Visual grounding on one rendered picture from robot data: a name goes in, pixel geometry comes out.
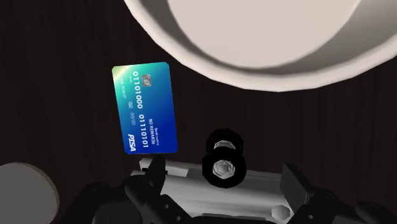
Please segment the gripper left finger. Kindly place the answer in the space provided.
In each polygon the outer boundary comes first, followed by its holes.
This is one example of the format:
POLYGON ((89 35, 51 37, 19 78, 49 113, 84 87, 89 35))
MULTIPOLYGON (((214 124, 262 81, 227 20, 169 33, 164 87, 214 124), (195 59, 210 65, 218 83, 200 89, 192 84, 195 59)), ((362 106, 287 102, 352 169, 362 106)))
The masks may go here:
POLYGON ((59 224, 193 224, 193 218, 166 194, 165 159, 155 157, 144 174, 129 176, 114 189, 86 185, 59 224))

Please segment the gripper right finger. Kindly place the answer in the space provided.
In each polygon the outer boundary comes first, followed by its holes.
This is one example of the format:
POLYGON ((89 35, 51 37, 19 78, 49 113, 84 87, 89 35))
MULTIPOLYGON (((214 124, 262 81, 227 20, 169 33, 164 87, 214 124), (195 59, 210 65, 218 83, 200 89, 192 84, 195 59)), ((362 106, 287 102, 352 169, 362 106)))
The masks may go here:
POLYGON ((342 202, 332 191, 312 185, 293 164, 284 164, 280 189, 293 211, 288 224, 397 224, 385 206, 360 201, 342 202))

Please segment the pale grey flat device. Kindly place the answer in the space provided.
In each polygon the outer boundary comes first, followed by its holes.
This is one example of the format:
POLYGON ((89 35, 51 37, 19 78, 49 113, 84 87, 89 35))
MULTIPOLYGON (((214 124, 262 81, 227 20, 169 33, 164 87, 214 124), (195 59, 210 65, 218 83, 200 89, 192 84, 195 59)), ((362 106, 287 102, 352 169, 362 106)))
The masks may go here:
POLYGON ((170 196, 190 216, 222 214, 287 224, 294 212, 280 190, 280 174, 247 171, 233 188, 212 186, 202 176, 200 164, 166 161, 163 194, 170 196))

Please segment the small black dumbbell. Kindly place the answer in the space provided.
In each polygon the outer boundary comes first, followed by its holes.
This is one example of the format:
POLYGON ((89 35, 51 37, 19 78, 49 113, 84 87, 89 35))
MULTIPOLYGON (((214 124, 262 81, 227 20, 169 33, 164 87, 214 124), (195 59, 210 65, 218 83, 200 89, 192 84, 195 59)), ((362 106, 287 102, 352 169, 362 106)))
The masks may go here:
POLYGON ((232 188, 246 177, 243 140, 231 129, 217 129, 206 141, 207 155, 202 159, 202 175, 213 186, 232 188))

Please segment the blue green bank card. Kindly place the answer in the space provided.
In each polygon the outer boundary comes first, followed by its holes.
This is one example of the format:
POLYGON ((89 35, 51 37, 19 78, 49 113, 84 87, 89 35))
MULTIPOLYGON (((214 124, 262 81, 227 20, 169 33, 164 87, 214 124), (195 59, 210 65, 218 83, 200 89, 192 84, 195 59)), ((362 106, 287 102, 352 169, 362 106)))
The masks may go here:
POLYGON ((112 68, 124 150, 129 155, 178 150, 169 65, 112 68))

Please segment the beige round object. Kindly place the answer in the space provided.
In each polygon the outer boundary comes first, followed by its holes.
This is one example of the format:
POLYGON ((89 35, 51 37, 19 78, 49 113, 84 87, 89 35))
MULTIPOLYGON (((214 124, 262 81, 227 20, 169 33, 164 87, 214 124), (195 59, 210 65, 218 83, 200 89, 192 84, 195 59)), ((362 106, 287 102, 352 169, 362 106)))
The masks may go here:
POLYGON ((51 224, 59 193, 48 175, 27 163, 0 165, 0 224, 51 224))

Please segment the large white bowl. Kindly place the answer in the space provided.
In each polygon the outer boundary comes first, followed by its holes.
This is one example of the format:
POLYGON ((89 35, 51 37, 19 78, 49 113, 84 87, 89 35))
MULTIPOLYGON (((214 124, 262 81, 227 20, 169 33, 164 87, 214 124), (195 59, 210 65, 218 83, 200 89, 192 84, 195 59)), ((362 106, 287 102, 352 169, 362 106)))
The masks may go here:
POLYGON ((397 0, 124 0, 182 65, 231 86, 307 90, 397 57, 397 0))

